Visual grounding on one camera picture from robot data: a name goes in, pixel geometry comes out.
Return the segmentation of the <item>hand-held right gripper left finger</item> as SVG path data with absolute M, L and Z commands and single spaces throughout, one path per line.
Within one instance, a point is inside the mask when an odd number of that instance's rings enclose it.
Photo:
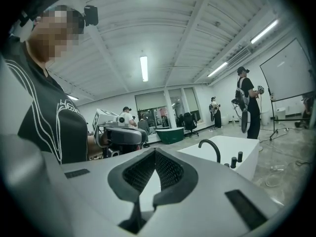
M 150 149 L 116 166 L 108 174 L 108 183 L 116 196 L 133 204 L 131 215 L 119 226 L 133 234 L 145 224 L 140 209 L 139 196 L 156 169 L 156 150 Z

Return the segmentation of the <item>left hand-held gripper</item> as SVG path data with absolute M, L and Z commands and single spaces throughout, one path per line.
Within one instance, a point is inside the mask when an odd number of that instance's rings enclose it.
M 94 141 L 100 147 L 99 135 L 107 131 L 110 144 L 102 148 L 102 157 L 111 158 L 124 155 L 143 148 L 148 136 L 139 128 L 131 128 L 124 116 L 111 111 L 97 109 L 92 122 Z

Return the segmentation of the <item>person's left hand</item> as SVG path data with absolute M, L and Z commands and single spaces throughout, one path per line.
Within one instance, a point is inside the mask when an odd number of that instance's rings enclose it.
M 99 135 L 99 144 L 102 148 L 107 147 L 110 144 L 110 141 L 107 136 L 107 131 Z

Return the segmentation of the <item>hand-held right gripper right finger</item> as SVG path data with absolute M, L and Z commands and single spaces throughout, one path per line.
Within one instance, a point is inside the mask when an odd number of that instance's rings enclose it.
M 185 157 L 187 154 L 154 148 L 155 171 L 160 192 L 154 195 L 153 207 L 181 203 L 198 184 L 198 172 Z

